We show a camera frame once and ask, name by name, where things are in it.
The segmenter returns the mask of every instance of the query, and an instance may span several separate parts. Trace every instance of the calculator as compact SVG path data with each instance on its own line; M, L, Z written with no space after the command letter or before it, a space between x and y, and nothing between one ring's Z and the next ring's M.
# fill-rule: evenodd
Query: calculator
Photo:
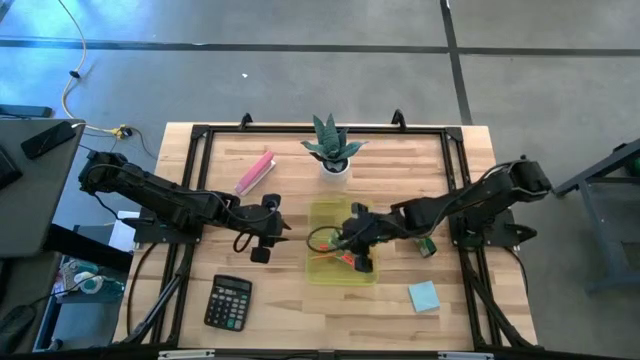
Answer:
M247 321L251 282L229 275L213 277L213 287L204 315L205 325L242 331Z

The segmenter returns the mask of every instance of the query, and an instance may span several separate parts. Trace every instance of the paper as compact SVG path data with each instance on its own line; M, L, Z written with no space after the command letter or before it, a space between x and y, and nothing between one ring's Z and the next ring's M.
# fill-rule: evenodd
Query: paper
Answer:
M118 211L118 217L120 219L125 218L138 218L139 212L134 211ZM128 225L125 225L122 221L116 220L113 225L113 231L109 238L109 246L125 252L133 251L134 243L133 237L136 235L136 230Z
M436 294L436 288L432 281L409 285L409 294L416 312L440 307L440 300L438 300L438 294Z

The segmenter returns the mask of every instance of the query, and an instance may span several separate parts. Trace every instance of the metal bracket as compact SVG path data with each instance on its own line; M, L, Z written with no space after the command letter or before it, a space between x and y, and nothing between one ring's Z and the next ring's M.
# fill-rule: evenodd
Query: metal bracket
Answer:
M191 139L197 140L202 137L207 131L209 131L209 127L206 125L197 126L194 125L191 128Z
M459 126L456 127L447 127L444 131L449 135L453 140L457 142L462 141L462 129Z
M202 225L195 226L187 233L163 227L159 221L154 221L153 219L155 219L155 214L146 208L140 210L139 218L125 219L125 224L136 229L136 235L133 241L137 243L159 244L196 244L200 242Z
M213 359L216 349L160 351L158 360Z
M400 109L396 109L391 118L391 125L400 125L400 131L407 130L407 123L404 120L404 115Z
M470 234L466 229L465 217L458 217L455 227L459 231L458 246L477 248L479 246L513 247L537 235L537 231L514 223L513 212L507 209L493 218L493 222L482 231Z
M493 354L447 351L447 352L439 352L438 359L441 359L441 360L493 360Z
M243 131L244 129L246 129L247 124L253 122L253 119L251 118L251 114L246 113L244 114L244 116L242 117L242 120L240 121L240 131Z

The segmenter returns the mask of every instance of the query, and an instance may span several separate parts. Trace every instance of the green object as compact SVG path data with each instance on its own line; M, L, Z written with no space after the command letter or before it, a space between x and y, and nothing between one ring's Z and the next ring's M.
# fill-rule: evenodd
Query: green object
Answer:
M625 166L629 175L640 177L640 157L629 161Z
M351 216L352 199L343 196L335 198L318 199L311 202L309 213L309 228L316 229L321 226L341 226L342 222ZM325 229L316 232L311 238L311 245L315 248L330 245L335 238L336 230ZM371 248L373 260L373 272L363 273L356 271L348 259L351 255L348 251L340 251L337 256L320 254L307 249L306 275L307 281L313 285L344 285L344 286L368 286L378 282L378 256L377 247Z
M414 238L413 242L418 246L418 250L420 250L420 254L422 254L424 258L432 256L438 250L436 244L434 244L433 240L428 236L425 238Z
M334 166L338 165L343 160L355 155L360 147L366 144L366 142L358 141L347 144L349 129L344 128L338 133L332 114L329 114L326 125L313 115L313 126L318 137L318 144L312 144L308 141L302 141L301 144L310 150L311 155L318 161L326 161Z

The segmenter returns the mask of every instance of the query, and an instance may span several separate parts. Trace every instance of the white cable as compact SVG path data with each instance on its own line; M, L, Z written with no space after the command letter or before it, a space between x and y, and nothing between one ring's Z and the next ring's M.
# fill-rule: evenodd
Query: white cable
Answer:
M84 38L84 34L82 33L82 29L80 29L80 25L78 25L76 18L74 18L73 15L71 15L71 12L69 11L69 9L67 9L67 6L62 2L62 0L58 0L58 2L60 3L64 11L67 13L67 15L69 15L69 17L71 18L71 21L73 21L73 24L76 26L76 29L78 29L78 33L80 34L80 39L82 40L82 59L80 60L80 63L78 64L78 66L76 66L76 68L73 69L73 72L79 73L80 69L82 68L82 65L84 65L84 61L87 59L87 41ZM64 90L62 90L62 98L60 99L62 102L62 108L64 109L64 112L67 113L67 116L71 119L75 119L76 117L73 116L73 114L67 107L67 95L69 95L69 87L71 86L71 82L73 82L74 78L75 77L73 75L69 74L69 81L67 81L67 85L65 85ZM84 125L85 128L87 129L113 134L113 132L109 129L98 128L95 126L87 125L86 123L73 124L71 127L75 128L80 125Z
M67 12L69 17L71 18L71 21L73 21L73 23L75 24L76 29L78 29L78 33L80 33L80 39L82 40L82 59L80 60L80 64L78 64L78 66L76 66L76 68L73 70L74 72L77 73L80 71L80 68L82 68L82 65L84 65L84 60L87 58L87 42L84 39L84 34L82 33L82 29L80 29L80 25L78 25L78 22L76 21L76 19L73 17L73 15L71 15L71 12L69 11L69 9L67 9L67 7L64 5L62 0L58 0L58 2L60 3L64 11ZM68 117L75 119L75 116L73 116L71 111L69 111L69 109L67 108L67 95L69 93L69 86L71 86L71 82L73 81L73 79L74 77L71 74L69 74L69 81L67 81L67 85L64 87L64 90L62 90L61 100L62 100L62 108L64 109L64 112L67 113Z

